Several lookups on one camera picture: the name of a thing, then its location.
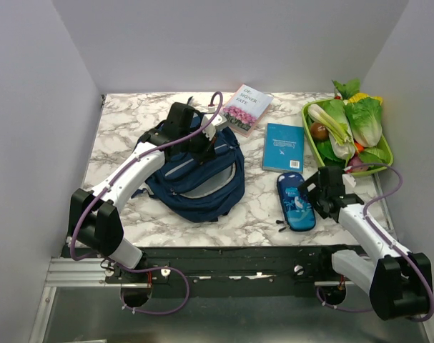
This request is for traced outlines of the navy blue student backpack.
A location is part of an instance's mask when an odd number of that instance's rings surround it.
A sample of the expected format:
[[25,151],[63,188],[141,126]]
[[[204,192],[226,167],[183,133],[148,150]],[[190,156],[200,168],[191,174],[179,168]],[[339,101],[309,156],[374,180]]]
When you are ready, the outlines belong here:
[[[144,143],[161,146],[198,130],[209,113],[196,110],[190,101],[173,103],[167,118],[143,133],[135,148]],[[187,152],[187,140],[167,147],[164,164],[145,181],[151,198],[190,222],[216,222],[245,192],[245,158],[237,137],[228,127],[215,136],[213,160],[198,164]]]

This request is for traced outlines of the white book with pink roses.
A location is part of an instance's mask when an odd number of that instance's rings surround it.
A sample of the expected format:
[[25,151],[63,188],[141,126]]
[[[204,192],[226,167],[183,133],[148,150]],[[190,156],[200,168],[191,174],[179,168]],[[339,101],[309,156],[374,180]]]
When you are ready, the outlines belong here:
[[248,137],[267,113],[273,96],[243,84],[225,104],[220,114],[232,131]]

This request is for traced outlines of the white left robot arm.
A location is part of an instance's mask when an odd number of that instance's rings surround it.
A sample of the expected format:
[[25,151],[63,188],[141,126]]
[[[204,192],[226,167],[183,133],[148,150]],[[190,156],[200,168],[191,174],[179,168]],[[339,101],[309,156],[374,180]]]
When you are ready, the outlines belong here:
[[168,117],[140,136],[131,155],[109,177],[89,191],[77,189],[71,196],[68,235],[73,260],[81,242],[97,254],[122,265],[131,282],[146,275],[141,249],[129,242],[119,218],[127,201],[138,188],[175,153],[191,149],[196,154],[210,151],[217,127],[223,122],[217,111],[203,114],[194,107],[174,103]]

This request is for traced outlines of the blue pencil case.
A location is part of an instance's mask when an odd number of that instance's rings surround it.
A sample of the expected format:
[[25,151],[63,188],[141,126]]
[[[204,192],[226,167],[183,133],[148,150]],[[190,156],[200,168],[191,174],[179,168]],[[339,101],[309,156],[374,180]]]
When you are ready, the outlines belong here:
[[301,174],[291,171],[278,176],[277,192],[284,222],[294,232],[308,232],[316,225],[315,213],[299,186],[304,182]]

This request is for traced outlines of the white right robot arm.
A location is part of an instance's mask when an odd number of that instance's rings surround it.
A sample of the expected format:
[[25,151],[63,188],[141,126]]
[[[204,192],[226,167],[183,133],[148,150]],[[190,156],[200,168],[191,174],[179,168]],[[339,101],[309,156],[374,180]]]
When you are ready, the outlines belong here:
[[341,274],[363,290],[382,320],[406,318],[426,322],[434,315],[431,263],[424,253],[404,247],[374,219],[370,206],[347,192],[344,177],[350,169],[320,167],[298,187],[312,208],[346,229],[367,254],[337,250],[317,261],[317,273],[326,280]]

